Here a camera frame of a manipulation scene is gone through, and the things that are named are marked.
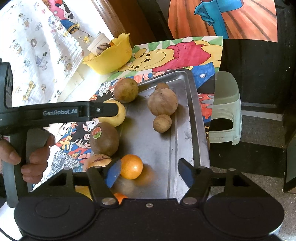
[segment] fruit sticker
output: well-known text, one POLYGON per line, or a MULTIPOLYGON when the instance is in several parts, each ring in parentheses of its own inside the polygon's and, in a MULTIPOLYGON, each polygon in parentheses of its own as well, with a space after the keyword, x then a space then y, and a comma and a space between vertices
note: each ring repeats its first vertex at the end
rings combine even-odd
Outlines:
POLYGON ((98 139, 102 135, 101 127, 97 127, 93 130, 93 138, 98 139))

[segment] round pad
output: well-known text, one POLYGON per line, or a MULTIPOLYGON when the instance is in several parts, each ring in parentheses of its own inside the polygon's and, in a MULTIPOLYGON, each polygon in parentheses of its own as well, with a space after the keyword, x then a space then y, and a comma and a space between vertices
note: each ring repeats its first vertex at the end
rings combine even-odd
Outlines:
POLYGON ((218 230, 241 238, 274 233, 284 220, 281 204, 272 197, 210 198, 204 206, 207 220, 218 230))
POLYGON ((57 238, 69 235, 91 222, 95 214, 93 202, 78 197, 24 197, 15 208, 18 227, 29 235, 57 238))

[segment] red shirt drawing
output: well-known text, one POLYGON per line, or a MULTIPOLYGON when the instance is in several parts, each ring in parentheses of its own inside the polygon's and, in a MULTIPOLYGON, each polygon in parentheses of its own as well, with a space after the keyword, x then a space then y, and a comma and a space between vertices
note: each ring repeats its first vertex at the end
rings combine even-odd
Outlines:
POLYGON ((202 46, 204 45, 196 45, 194 41, 168 46, 167 49, 174 50, 174 59, 162 66, 153 68, 152 71, 164 72, 168 69, 174 70, 204 63, 211 55, 204 51, 202 46))

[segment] plastic stool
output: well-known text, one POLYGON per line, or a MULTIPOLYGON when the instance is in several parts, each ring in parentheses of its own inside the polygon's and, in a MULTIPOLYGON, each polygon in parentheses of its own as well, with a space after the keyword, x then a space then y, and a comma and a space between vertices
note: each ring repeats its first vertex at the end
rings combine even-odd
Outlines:
POLYGON ((229 72, 216 73, 215 97, 211 120, 229 119, 233 126, 230 130, 209 131, 210 143, 239 143, 242 133, 242 114, 239 88, 235 78, 229 72))

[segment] handle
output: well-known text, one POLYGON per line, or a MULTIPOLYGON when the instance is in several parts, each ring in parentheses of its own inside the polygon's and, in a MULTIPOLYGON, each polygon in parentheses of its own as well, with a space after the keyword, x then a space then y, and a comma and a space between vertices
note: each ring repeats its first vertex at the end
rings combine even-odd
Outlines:
MULTIPOLYGON (((51 134, 44 129, 30 129, 27 133, 26 163, 30 162, 30 155, 37 149, 44 147, 51 134)), ((28 191, 33 190, 33 184, 28 183, 28 191)))
POLYGON ((26 163, 26 142, 28 129, 10 135, 10 144, 21 157, 21 162, 12 165, 2 162, 6 201, 9 207, 16 207, 19 199, 28 193, 27 183, 22 178, 21 166, 26 163))

